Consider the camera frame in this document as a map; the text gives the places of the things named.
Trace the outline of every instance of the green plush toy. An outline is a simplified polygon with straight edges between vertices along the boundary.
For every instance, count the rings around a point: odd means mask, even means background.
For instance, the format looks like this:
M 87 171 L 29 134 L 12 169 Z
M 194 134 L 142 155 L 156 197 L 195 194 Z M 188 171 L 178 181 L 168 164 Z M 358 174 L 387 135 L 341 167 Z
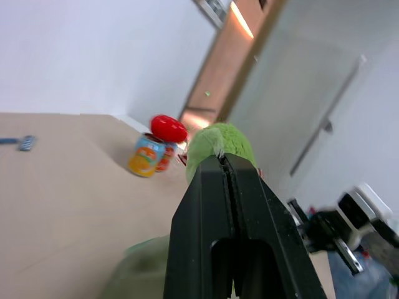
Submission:
M 215 123 L 195 134 L 187 152 L 186 178 L 190 183 L 198 165 L 215 154 L 231 153 L 249 160 L 256 168 L 252 146 L 235 126 Z

